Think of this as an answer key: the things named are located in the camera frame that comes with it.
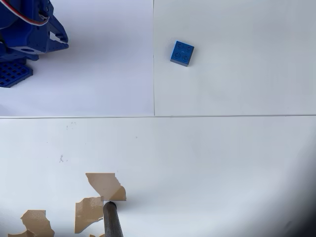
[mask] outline white tabletop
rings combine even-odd
[[[155,0],[155,113],[316,114],[314,0]],[[176,40],[195,47],[170,62]]]
[[[27,209],[46,210],[55,237],[75,236],[75,202],[98,196],[86,172],[115,172],[125,187],[124,237],[284,233],[315,199],[315,127],[314,117],[1,119],[0,236],[24,231]]]

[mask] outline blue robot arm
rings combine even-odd
[[[27,59],[37,61],[40,54],[69,47],[65,29],[53,12],[50,0],[0,0],[0,87],[11,87],[33,74],[25,66]],[[30,24],[20,14],[46,23]],[[51,33],[60,41],[52,40]]]

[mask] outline blue lego brick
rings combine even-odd
[[[176,41],[170,61],[187,67],[190,63],[193,50],[193,46]]]

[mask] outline black metal rod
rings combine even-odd
[[[114,202],[108,202],[103,207],[104,229],[106,237],[123,237],[119,224],[117,206]]]

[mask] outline masking tape piece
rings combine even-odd
[[[55,234],[46,218],[45,210],[27,210],[21,220],[26,229],[36,237],[53,237]]]
[[[93,236],[93,235],[89,235],[89,237],[95,237],[95,236]],[[100,235],[100,237],[105,237],[105,234]]]
[[[126,201],[126,191],[115,173],[86,173],[90,185],[104,201]]]
[[[24,233],[17,234],[17,235],[10,235],[8,234],[8,237],[35,237],[34,234],[30,231],[25,231]]]
[[[75,234],[81,233],[92,223],[103,219],[103,201],[101,197],[84,198],[76,203]]]

